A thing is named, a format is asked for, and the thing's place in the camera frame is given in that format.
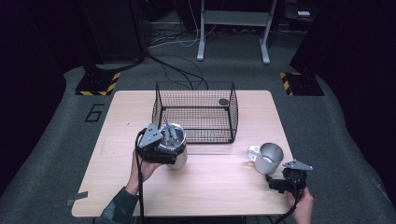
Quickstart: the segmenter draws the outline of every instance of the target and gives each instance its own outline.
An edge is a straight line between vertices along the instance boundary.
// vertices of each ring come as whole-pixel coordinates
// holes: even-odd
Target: wire cage
[[[238,127],[233,82],[157,82],[152,123],[176,123],[187,143],[232,143]]]

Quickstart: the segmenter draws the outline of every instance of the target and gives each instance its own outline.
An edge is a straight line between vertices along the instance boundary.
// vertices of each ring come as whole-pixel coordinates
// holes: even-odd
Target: yellow black warning tape
[[[119,77],[120,73],[114,75],[113,79],[111,80],[111,84],[107,88],[107,91],[76,91],[76,95],[109,95],[116,87]]]
[[[300,73],[284,73],[284,72],[280,73],[280,78],[282,78],[283,87],[285,88],[286,94],[293,95],[293,92],[291,91],[291,88],[290,88],[290,84],[289,84],[288,80],[286,79],[287,74],[300,75]]]

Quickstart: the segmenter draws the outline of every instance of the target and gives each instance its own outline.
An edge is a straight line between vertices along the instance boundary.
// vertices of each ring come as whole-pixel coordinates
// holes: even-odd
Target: white cup
[[[254,161],[254,167],[260,174],[271,175],[283,161],[283,150],[277,144],[265,143],[261,147],[248,147],[247,156]]]

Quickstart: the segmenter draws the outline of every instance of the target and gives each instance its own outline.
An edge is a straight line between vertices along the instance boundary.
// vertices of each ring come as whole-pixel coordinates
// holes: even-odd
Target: wire
[[[193,40],[193,42],[191,44],[189,44],[189,45],[183,45],[182,42],[180,42],[179,39],[176,38],[176,40],[178,40],[183,47],[187,47],[187,48],[191,47],[199,39],[198,38],[198,36],[199,36],[199,34],[198,34],[198,25],[197,25],[197,21],[195,20],[194,13],[192,13],[191,0],[189,0],[189,7],[190,7],[190,12],[191,12],[191,15],[192,15],[192,19],[194,20],[194,24],[195,24],[196,37]]]
[[[139,205],[140,205],[140,217],[142,219],[142,223],[146,224],[145,220],[145,205],[143,203],[143,174],[142,174],[142,164],[143,160],[140,162],[139,161],[139,154],[137,152],[138,148],[138,142],[140,139],[140,136],[142,136],[146,131],[146,128],[140,131],[137,134],[137,137],[134,141],[134,149],[135,149],[135,157],[136,157],[136,165],[137,165],[137,171],[138,171],[138,182],[139,182]]]
[[[220,9],[220,10],[222,11],[223,8],[224,8],[224,0],[221,1],[221,9]],[[205,35],[205,38],[206,38],[208,35],[210,35],[210,33],[212,33],[213,30],[215,30],[216,26],[217,26],[217,24],[215,24],[215,25],[213,26],[213,28]]]
[[[182,59],[182,60],[184,60],[184,61],[187,61],[187,62],[189,62],[189,63],[192,63],[192,65],[194,65],[194,67],[198,70],[198,72],[199,72],[199,74],[200,74],[200,76],[199,76],[198,78],[200,78],[200,79],[204,78],[204,74],[202,73],[201,69],[200,69],[195,63],[193,63],[191,60],[185,59],[185,58],[180,57],[180,56],[177,56],[177,55],[162,54],[162,55],[158,55],[158,56],[177,57],[177,58],[179,58],[179,59]]]
[[[183,85],[183,86],[186,87],[187,89],[190,89],[190,90],[197,89],[197,88],[201,85],[201,83],[204,82],[204,83],[205,83],[205,86],[206,86],[206,89],[208,90],[207,82],[206,82],[206,80],[204,79],[201,70],[200,70],[200,69],[198,68],[198,66],[196,66],[192,61],[187,60],[187,59],[184,59],[184,58],[179,57],[179,56],[175,56],[175,57],[179,57],[179,58],[181,58],[181,59],[183,59],[183,60],[186,60],[186,61],[188,61],[188,62],[194,64],[194,66],[195,66],[195,67],[198,69],[198,71],[200,72],[201,77],[200,77],[200,76],[197,76],[197,75],[195,75],[195,74],[193,74],[193,73],[190,73],[190,72],[184,71],[184,70],[182,70],[182,69],[179,69],[179,68],[177,68],[177,67],[174,67],[173,65],[171,65],[171,64],[169,64],[169,63],[165,63],[164,61],[161,61],[161,60],[155,58],[154,56],[152,56],[152,55],[149,54],[149,53],[148,53],[148,57],[149,57],[150,59],[152,59],[154,62],[159,63],[159,64],[163,67],[163,71],[165,72],[166,77],[167,77],[170,81],[175,82],[176,84],[183,85],[183,84],[180,83],[180,82],[177,82],[177,81],[172,80],[172,79],[167,75],[166,70],[165,70],[165,66],[166,66],[166,67],[169,67],[169,68],[171,68],[171,69],[173,69],[173,70],[175,70],[175,71],[177,71],[177,72],[179,72],[184,78],[187,79],[187,81],[189,82],[190,86],[187,87],[187,86]],[[189,78],[188,76],[197,77],[197,78],[199,78],[201,81],[200,81],[200,82],[198,83],[198,85],[194,88],[194,87],[192,86],[192,82],[191,82],[191,80],[190,80],[190,78]]]
[[[179,43],[187,43],[187,42],[191,42],[191,41],[195,42],[195,40],[182,40],[182,41],[165,42],[165,43],[161,43],[161,44],[158,44],[158,45],[150,46],[150,47],[148,47],[148,49],[156,48],[156,47],[159,47],[159,46],[162,46],[162,45],[167,45],[167,44],[179,44]]]
[[[257,216],[254,216],[256,218],[257,224],[260,224],[259,218]]]
[[[283,219],[282,222],[283,222],[283,224],[288,224],[288,223],[285,221],[285,219]]]
[[[177,34],[173,34],[173,35],[167,35],[166,34],[166,31],[172,31],[173,32],[175,30],[175,28],[176,28],[176,26],[174,28],[168,29],[168,30],[164,30],[164,29],[153,30],[151,32],[151,35],[154,35],[154,37],[151,38],[151,40],[149,41],[148,48],[151,49],[151,48],[155,48],[155,47],[158,47],[160,45],[169,44],[169,43],[179,43],[180,41],[182,41],[182,40],[180,40],[181,38],[189,36],[189,33],[187,31],[183,31],[182,29]],[[177,39],[178,41],[176,41],[176,42],[165,42],[165,41],[167,41],[169,39]]]
[[[268,220],[271,222],[271,224],[274,224],[274,221],[269,217],[269,216],[266,216],[267,218],[268,218]]]
[[[292,183],[294,188],[294,205],[290,208],[290,210],[287,213],[280,216],[279,219],[275,222],[275,224],[278,224],[279,222],[283,221],[286,217],[288,217],[290,214],[292,214],[294,210],[297,208],[297,203],[300,201],[302,197],[302,194],[297,194],[298,190],[295,184],[295,180],[290,175],[288,175],[288,178],[291,179],[290,182]]]

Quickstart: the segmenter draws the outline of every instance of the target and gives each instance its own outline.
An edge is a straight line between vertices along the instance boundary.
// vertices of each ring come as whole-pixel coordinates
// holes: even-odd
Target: stainless steel cup
[[[265,143],[261,147],[248,147],[247,156],[254,161],[254,166],[260,174],[271,175],[283,161],[283,150],[274,143]]]
[[[186,132],[180,125],[169,123],[161,127],[160,133],[164,136],[160,147],[174,150],[178,154],[175,164],[166,165],[171,169],[180,169],[187,162]]]

